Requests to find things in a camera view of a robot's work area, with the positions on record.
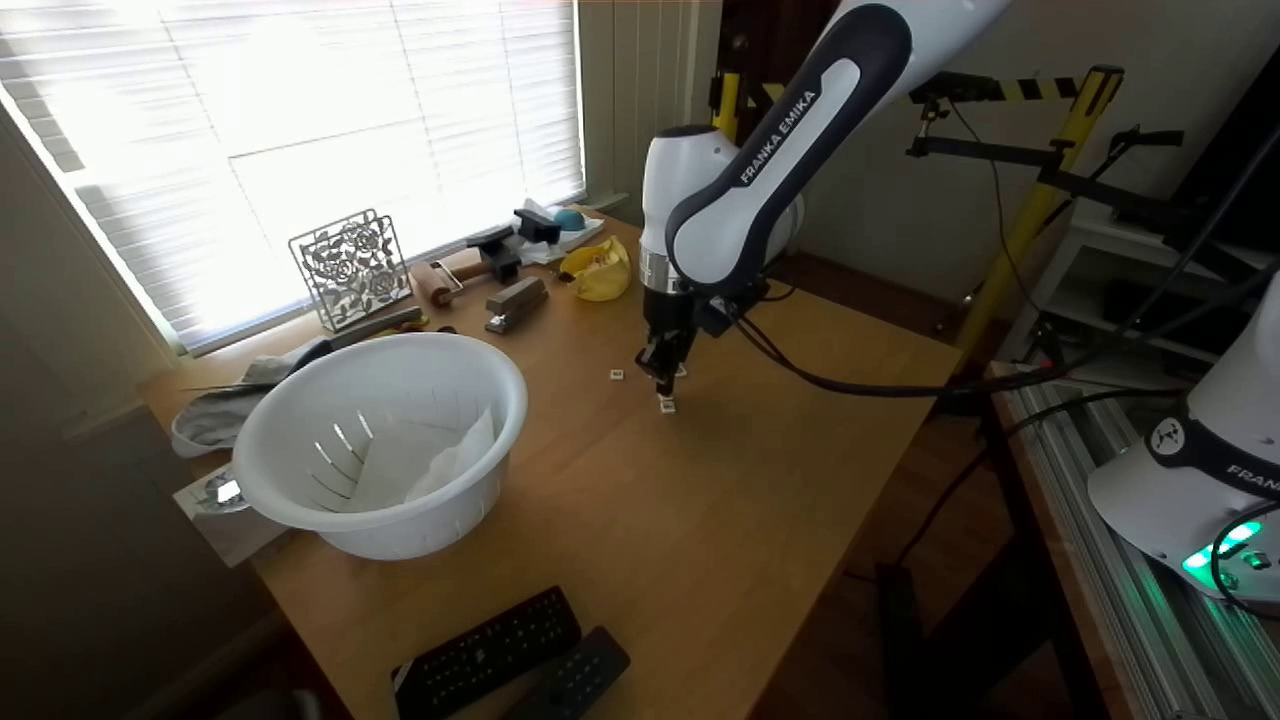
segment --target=white bowl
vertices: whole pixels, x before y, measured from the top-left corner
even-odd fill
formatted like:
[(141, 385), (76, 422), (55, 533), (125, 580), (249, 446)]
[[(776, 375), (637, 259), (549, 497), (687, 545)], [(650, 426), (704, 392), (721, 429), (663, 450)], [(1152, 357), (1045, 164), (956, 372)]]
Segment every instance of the white bowl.
[[(377, 433), (462, 438), (484, 410), (491, 446), (445, 488), (386, 510), (343, 510), (361, 450)], [(524, 410), (524, 375), (491, 343), (446, 331), (363, 340), (272, 387), (236, 438), (230, 474), (249, 506), (285, 528), (317, 533), (346, 556), (413, 559), (455, 545), (489, 516)]]

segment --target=window blinds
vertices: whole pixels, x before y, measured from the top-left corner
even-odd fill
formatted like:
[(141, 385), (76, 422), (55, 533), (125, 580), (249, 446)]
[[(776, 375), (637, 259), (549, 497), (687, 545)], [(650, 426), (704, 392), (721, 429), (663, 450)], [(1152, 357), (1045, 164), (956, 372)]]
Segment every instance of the window blinds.
[(28, 0), (0, 80), (188, 354), (302, 308), (286, 242), (336, 218), (417, 258), (583, 194), (571, 0)]

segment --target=cable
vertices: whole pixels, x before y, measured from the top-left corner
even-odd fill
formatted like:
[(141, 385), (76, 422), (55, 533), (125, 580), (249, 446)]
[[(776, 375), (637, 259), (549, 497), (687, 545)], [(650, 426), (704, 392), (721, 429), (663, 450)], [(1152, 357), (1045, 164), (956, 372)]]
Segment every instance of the cable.
[(1229, 580), (1224, 580), (1224, 545), (1229, 545), (1233, 528), (1240, 528), (1240, 523), (1246, 523), (1246, 522), (1260, 522), (1260, 516), (1275, 511), (1275, 510), (1280, 510), (1280, 506), (1260, 506), (1260, 510), (1244, 511), (1244, 516), (1229, 522), (1229, 523), (1211, 536), (1211, 549), (1206, 549), (1211, 590), (1224, 595), (1229, 608), (1246, 613), (1246, 617), (1260, 617), (1260, 621), (1280, 621), (1280, 613), (1254, 608), (1254, 606), (1240, 600), (1240, 595), (1229, 590)]
[[(952, 104), (946, 112), (960, 119), (960, 128), (971, 137), (971, 143), (984, 143), (984, 141), (974, 137), (974, 128), (968, 124), (968, 118), (960, 112), (960, 104)], [(1030, 304), (1035, 311), (1045, 311), (1039, 302), (1030, 295), (1030, 283), (1028, 283), (1022, 267), (1016, 266), (1016, 258), (1012, 258), (1012, 250), (1009, 250), (1000, 164), (989, 162), (989, 171), (990, 171), (994, 246), (1000, 246), (1000, 258), (1003, 258), (1003, 266), (1009, 266), (1009, 277), (1012, 277), (1021, 302)]]
[[(1009, 433), (1003, 433), (1003, 446), (1016, 438), (1016, 433), (1022, 433), (1022, 429), (1030, 429), (1030, 426), (1039, 426), (1039, 422), (1048, 422), (1048, 415), (1055, 415), (1055, 414), (1072, 414), (1072, 410), (1084, 410), (1084, 405), (1100, 405), (1100, 401), (1116, 401), (1116, 398), (1180, 398), (1180, 392), (1147, 392), (1147, 387), (1110, 387), (1110, 392), (1093, 392), (1093, 398), (1072, 398), (1072, 401), (1062, 401), (1062, 405), (1053, 405), (1053, 410), (1039, 410), (1039, 414), (1030, 414), (1030, 415), (1022, 415), (1022, 422), (1016, 422)], [(943, 511), (943, 506), (971, 480), (971, 474), (979, 474), (984, 463), (990, 462), (990, 446), (984, 446), (952, 480), (946, 480), (946, 488), (932, 500), (932, 510), (924, 511), (924, 522), (917, 523), (917, 533), (909, 536), (909, 545), (894, 553), (894, 568), (917, 553), (917, 545), (927, 536), (927, 528), (935, 523), (935, 516)]]
[[(734, 322), (734, 328), (746, 336), (751, 349), (760, 349), (771, 363), (788, 367), (790, 375), (824, 387), (824, 392), (841, 392), (841, 398), (990, 398), (990, 392), (1016, 392), (1028, 385), (1048, 385), (1048, 382), (1062, 382), (1076, 367), (1107, 357), (1110, 349), (1119, 349), (1127, 340), (1133, 328), (1138, 328), (1138, 322), (1159, 304), (1159, 295), (1171, 292), (1171, 283), (1187, 274), (1187, 266), (1196, 259), (1196, 252), (1211, 242), (1216, 224), (1229, 218), (1229, 208), (1236, 205), (1236, 196), (1246, 190), (1246, 181), (1254, 177), (1254, 168), (1272, 157), (1272, 149), (1280, 143), (1280, 128), (1253, 153), (1253, 162), (1244, 164), (1244, 171), (1233, 181), (1229, 196), (1211, 208), (1206, 224), (1201, 224), (1196, 242), (1187, 246), (1187, 252), (1175, 258), (1175, 266), (1154, 282), (1154, 287), (1142, 295), (1142, 304), (1116, 325), (1107, 336), (1100, 336), (1088, 354), (1080, 354), (1066, 363), (1055, 367), (1035, 367), (1035, 372), (1016, 372), (1016, 375), (1000, 375), (1000, 382), (974, 382), (974, 385), (849, 385), (849, 382), (830, 382), (830, 375), (814, 375), (808, 367), (799, 367), (781, 343), (771, 343), (746, 316)], [(1220, 302), (1201, 304), (1159, 328), (1137, 331), (1133, 340), (1152, 340), (1165, 336), (1171, 328), (1183, 328), (1193, 322), (1201, 322), (1211, 308), (1236, 304), (1244, 302), (1254, 283), (1272, 282), (1280, 274), (1280, 258), (1272, 266), (1262, 266), (1253, 282), (1233, 283)]]
[(782, 283), (781, 292), (760, 295), (760, 304), (781, 304), (781, 302), (790, 302), (790, 295), (796, 295), (796, 283)]

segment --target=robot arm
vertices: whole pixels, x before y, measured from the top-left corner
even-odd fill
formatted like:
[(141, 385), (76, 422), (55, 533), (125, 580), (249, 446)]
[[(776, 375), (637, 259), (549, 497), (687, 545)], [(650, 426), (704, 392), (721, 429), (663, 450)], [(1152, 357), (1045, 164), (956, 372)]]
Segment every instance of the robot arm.
[(796, 80), (734, 153), (717, 133), (663, 133), (645, 162), (639, 363), (672, 398), (695, 328), (721, 331), (763, 295), (782, 212), (882, 102), (927, 80), (1003, 0), (841, 0)]
[(1093, 510), (1116, 536), (1206, 595), (1216, 595), (1211, 542), (1233, 523), (1216, 559), (1224, 580), (1236, 584), (1236, 595), (1280, 606), (1280, 577), (1262, 573), (1280, 556), (1275, 410), (1280, 277), (1183, 410), (1088, 476)]

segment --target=remote control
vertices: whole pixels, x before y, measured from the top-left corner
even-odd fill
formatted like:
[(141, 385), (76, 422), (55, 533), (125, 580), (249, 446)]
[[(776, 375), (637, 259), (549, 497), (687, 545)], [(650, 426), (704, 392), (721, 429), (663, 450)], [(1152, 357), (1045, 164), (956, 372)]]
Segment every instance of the remote control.
[(510, 675), (568, 652), (580, 642), (560, 590), (453, 637), (417, 655), (396, 688), (399, 720), (446, 716)]
[(527, 695), (509, 711), (509, 720), (577, 720), (594, 695), (630, 665), (630, 655), (590, 628), (562, 661), (554, 661)]

